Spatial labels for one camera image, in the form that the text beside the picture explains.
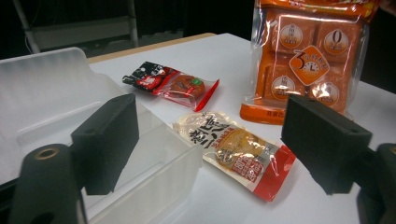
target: translucent box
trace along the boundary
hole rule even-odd
[[[23,157],[70,133],[124,92],[95,74],[82,50],[60,49],[0,61],[0,184],[18,177]],[[153,223],[189,194],[203,151],[136,102],[139,141],[115,191],[83,198],[90,223]]]

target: red snack package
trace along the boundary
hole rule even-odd
[[[183,138],[204,148],[204,160],[271,202],[295,161],[286,147],[236,126],[224,114],[195,113],[173,125]]]
[[[130,76],[123,77],[122,82],[189,106],[195,112],[205,107],[219,85],[219,80],[203,80],[174,68],[149,62],[140,65]]]

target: red label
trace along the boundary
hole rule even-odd
[[[189,89],[186,91],[185,95],[190,96],[190,94],[195,90],[194,87],[189,87]]]
[[[140,86],[144,86],[148,90],[154,89],[161,82],[160,77],[146,75],[142,79],[137,80],[136,83]]]
[[[255,158],[240,156],[233,164],[233,170],[251,182],[255,182],[263,170],[262,164]]]

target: orange bag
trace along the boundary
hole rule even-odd
[[[259,0],[253,21],[252,92],[242,119],[282,124],[289,94],[350,116],[377,0]]]

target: clear plastic bag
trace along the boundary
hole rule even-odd
[[[242,119],[282,124],[289,94],[350,116],[377,0],[257,0]]]
[[[223,113],[190,114],[173,128],[204,148],[205,161],[267,202],[274,200],[295,161],[286,146],[250,133]]]
[[[174,68],[145,62],[122,82],[154,95],[186,105],[197,112],[202,110],[219,85],[182,73]]]

